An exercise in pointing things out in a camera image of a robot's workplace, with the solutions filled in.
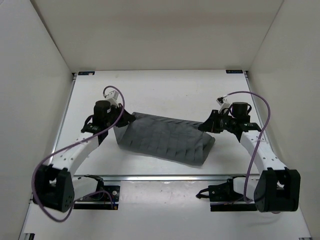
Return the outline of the grey pleated skirt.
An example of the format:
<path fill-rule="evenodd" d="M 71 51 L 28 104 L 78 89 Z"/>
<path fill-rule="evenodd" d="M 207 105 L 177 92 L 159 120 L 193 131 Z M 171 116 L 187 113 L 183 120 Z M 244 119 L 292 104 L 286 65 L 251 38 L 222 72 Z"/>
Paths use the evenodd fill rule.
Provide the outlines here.
<path fill-rule="evenodd" d="M 216 139 L 198 121 L 133 112 L 135 121 L 114 127 L 120 148 L 189 166 L 202 166 Z"/>

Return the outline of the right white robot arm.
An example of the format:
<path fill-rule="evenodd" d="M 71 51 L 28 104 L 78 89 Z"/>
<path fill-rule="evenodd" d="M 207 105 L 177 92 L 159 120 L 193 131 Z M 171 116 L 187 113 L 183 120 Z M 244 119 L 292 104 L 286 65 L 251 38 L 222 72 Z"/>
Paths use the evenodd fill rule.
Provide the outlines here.
<path fill-rule="evenodd" d="M 212 110 L 198 129 L 202 132 L 234 134 L 253 158 L 259 178 L 235 177 L 224 187 L 229 200 L 253 202 L 259 212 L 295 212 L 299 206 L 301 176 L 289 169 L 275 155 L 263 137 L 263 131 L 249 115 L 252 106 L 247 102 L 229 103 L 218 99 L 220 108 Z"/>

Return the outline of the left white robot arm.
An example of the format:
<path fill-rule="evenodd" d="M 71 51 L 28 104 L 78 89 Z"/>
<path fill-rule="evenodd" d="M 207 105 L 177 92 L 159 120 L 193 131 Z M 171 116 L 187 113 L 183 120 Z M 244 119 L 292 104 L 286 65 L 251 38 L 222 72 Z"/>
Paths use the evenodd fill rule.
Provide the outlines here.
<path fill-rule="evenodd" d="M 120 103 L 97 101 L 75 143 L 63 148 L 50 164 L 42 163 L 35 170 L 31 182 L 34 203 L 65 213 L 74 201 L 86 195 L 101 198 L 105 192 L 101 177 L 91 174 L 75 177 L 75 173 L 105 140 L 110 129 L 126 127 L 135 119 Z"/>

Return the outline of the right blue corner label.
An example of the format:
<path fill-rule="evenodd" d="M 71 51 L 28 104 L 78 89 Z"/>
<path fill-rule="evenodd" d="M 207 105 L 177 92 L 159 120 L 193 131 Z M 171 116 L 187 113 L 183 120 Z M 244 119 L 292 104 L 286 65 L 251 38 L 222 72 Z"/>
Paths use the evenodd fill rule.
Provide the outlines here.
<path fill-rule="evenodd" d="M 225 72 L 227 74 L 243 74 L 243 70 L 241 69 L 226 69 Z"/>

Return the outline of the blue corner label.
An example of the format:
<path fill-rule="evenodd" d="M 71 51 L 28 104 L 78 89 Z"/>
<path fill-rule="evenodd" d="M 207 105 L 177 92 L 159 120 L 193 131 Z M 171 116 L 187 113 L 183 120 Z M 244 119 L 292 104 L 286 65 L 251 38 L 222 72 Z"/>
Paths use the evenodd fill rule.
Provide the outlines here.
<path fill-rule="evenodd" d="M 241 69 L 226 69 L 225 72 L 227 74 L 243 74 L 243 70 Z"/>
<path fill-rule="evenodd" d="M 95 71 L 79 71 L 77 73 L 78 76 L 93 76 Z"/>

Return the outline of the left blue corner label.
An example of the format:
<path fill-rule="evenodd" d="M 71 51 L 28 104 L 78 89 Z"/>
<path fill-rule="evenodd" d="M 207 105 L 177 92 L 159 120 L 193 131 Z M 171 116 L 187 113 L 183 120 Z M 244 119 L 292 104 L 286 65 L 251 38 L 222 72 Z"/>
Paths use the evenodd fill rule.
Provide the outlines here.
<path fill-rule="evenodd" d="M 79 71 L 77 73 L 78 76 L 93 76 L 95 71 Z"/>

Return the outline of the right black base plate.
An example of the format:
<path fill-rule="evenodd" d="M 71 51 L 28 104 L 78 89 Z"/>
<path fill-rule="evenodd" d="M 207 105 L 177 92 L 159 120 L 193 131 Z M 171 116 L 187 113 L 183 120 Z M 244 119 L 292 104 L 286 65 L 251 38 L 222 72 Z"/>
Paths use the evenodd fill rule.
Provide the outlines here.
<path fill-rule="evenodd" d="M 243 195 L 233 189 L 233 185 L 225 182 L 208 186 L 211 212 L 256 212 L 254 203 L 246 203 Z"/>

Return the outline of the aluminium front rail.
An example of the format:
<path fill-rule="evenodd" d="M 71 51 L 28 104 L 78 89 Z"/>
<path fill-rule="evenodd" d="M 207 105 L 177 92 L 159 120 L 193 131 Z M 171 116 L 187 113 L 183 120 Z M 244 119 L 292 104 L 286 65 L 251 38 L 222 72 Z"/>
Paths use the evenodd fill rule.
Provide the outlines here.
<path fill-rule="evenodd" d="M 178 174 L 178 175 L 99 175 L 105 182 L 173 182 L 173 181 L 224 181 L 244 178 L 244 174 Z"/>

